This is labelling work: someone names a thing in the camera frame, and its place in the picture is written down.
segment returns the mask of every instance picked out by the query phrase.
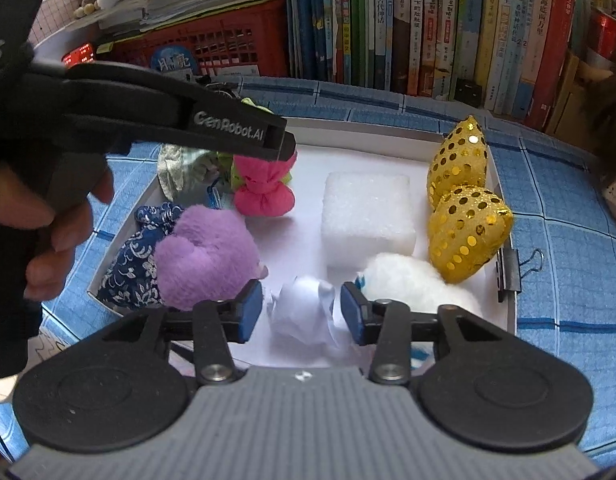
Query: pink stuffed toy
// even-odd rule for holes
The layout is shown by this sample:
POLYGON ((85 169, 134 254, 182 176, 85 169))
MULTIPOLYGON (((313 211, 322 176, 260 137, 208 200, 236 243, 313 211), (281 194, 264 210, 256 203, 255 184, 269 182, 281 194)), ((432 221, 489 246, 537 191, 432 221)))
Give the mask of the pink stuffed toy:
POLYGON ((281 180, 297 160, 268 162, 235 155, 233 164, 244 185, 234 195, 234 205, 244 216, 282 216, 294 207, 294 195, 281 180))
POLYGON ((262 274, 243 218, 227 209, 189 207, 154 256, 161 298, 181 310, 204 300, 231 300, 262 274))

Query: blue floral fabric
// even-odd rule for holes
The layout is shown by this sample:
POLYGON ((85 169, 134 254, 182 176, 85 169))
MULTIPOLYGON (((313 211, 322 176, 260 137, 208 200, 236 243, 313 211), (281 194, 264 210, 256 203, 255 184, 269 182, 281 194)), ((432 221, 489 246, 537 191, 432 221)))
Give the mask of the blue floral fabric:
POLYGON ((171 202, 135 211, 139 230, 121 246, 104 274, 97 294, 100 301, 133 310, 161 302, 154 250, 172 232, 182 212, 181 206, 171 202))

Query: gold sequined object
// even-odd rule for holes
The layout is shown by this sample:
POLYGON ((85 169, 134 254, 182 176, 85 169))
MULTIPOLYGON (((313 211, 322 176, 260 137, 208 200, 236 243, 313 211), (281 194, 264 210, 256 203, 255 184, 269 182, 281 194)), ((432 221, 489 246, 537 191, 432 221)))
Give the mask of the gold sequined object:
POLYGON ((458 123, 439 148, 427 174, 428 201, 433 208, 454 186, 485 186, 486 139, 473 116, 458 123))
POLYGON ((490 190, 454 186, 428 221, 430 262, 446 282, 462 282, 497 253, 512 224, 512 211, 490 190))

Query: pink bow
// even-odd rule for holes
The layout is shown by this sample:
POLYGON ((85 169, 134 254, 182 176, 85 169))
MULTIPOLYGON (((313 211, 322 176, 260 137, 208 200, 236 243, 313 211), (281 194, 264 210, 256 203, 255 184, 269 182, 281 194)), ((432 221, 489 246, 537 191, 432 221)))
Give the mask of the pink bow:
POLYGON ((268 162, 235 155, 234 166, 244 185, 234 195, 234 205, 244 216, 282 216, 294 207, 293 192, 281 179, 297 160, 297 152, 286 162, 268 162))

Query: blue round sticker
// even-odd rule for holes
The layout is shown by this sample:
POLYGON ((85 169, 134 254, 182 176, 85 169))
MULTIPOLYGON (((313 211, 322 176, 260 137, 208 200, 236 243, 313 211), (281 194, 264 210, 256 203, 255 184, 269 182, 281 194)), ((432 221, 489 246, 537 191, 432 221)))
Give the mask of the blue round sticker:
POLYGON ((198 73, 197 60, 181 45, 168 45, 156 49, 150 60, 150 68, 164 75, 187 81, 192 81, 198 73))

